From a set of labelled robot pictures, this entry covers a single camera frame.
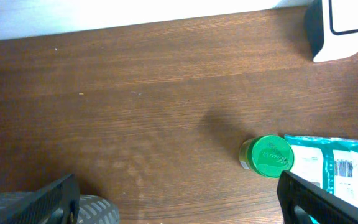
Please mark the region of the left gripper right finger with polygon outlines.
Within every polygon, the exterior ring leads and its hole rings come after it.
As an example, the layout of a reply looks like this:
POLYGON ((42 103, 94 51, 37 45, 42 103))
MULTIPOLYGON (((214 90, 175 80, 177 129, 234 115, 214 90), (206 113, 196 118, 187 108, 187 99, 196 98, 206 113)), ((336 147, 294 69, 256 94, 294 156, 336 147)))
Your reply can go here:
POLYGON ((290 171, 278 180, 277 196, 285 223, 358 224, 358 208, 290 171))

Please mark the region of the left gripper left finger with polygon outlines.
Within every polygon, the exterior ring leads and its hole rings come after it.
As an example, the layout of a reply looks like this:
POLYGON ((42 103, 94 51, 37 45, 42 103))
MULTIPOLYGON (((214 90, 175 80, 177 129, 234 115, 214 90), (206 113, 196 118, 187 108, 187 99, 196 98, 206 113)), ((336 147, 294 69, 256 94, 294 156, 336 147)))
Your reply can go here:
POLYGON ((73 174, 34 192, 0 193, 0 224, 76 223, 80 188, 73 174))

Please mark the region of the green white wipes pack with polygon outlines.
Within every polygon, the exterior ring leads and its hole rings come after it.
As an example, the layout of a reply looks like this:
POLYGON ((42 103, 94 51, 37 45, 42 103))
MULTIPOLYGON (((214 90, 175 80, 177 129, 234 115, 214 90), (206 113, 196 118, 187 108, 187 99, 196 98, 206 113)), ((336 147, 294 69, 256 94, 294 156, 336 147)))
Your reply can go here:
POLYGON ((289 170, 358 208, 358 140, 285 136, 295 155, 289 170))

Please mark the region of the green lid jar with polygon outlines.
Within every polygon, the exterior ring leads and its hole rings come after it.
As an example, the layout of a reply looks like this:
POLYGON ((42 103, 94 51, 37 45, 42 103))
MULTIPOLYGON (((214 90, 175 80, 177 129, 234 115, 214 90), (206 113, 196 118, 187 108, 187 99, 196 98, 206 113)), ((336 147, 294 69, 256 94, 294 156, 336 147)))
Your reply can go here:
POLYGON ((244 169, 267 178, 279 178, 294 165, 293 149, 284 138, 265 135, 244 141, 238 153, 244 169))

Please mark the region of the white barcode scanner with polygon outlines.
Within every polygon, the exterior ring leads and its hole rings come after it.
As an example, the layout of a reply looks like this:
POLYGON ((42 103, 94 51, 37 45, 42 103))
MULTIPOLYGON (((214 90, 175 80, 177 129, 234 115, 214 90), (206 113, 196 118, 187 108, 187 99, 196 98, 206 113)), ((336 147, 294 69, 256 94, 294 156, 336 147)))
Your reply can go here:
POLYGON ((358 53, 358 0, 314 0, 304 16, 313 62, 358 53))

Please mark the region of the grey plastic mesh basket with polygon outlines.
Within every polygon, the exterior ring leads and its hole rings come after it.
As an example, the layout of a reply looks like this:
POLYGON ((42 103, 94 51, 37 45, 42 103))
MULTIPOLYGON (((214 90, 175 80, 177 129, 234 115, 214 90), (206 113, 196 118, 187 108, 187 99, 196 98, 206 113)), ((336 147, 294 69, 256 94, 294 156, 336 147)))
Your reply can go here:
MULTIPOLYGON (((0 193, 0 210, 31 194, 32 192, 0 193)), ((118 207, 105 198, 95 195, 80 195, 79 206, 78 224, 119 224, 120 222, 118 207)))

